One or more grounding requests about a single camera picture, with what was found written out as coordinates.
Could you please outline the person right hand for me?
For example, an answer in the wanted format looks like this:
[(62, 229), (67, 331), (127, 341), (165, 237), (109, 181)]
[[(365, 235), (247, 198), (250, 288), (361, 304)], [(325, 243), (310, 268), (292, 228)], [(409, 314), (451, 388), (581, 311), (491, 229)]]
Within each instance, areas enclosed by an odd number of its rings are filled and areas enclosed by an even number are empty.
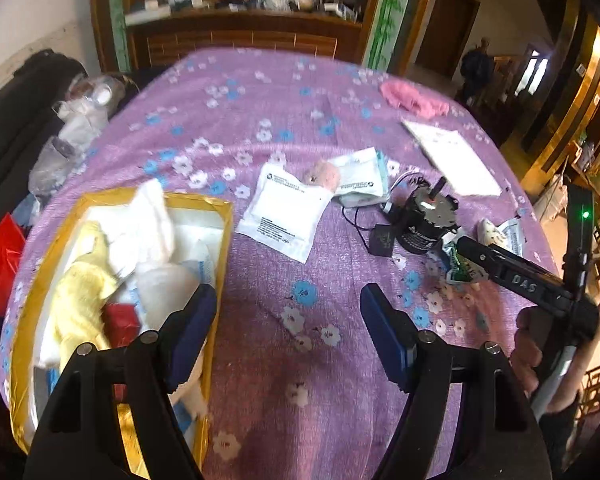
[(542, 361), (542, 351), (530, 332), (532, 313), (533, 308), (530, 307), (524, 308), (518, 313), (514, 350), (509, 356), (509, 364), (518, 382), (522, 385), (526, 396), (531, 396), (539, 387), (539, 379), (535, 369)]

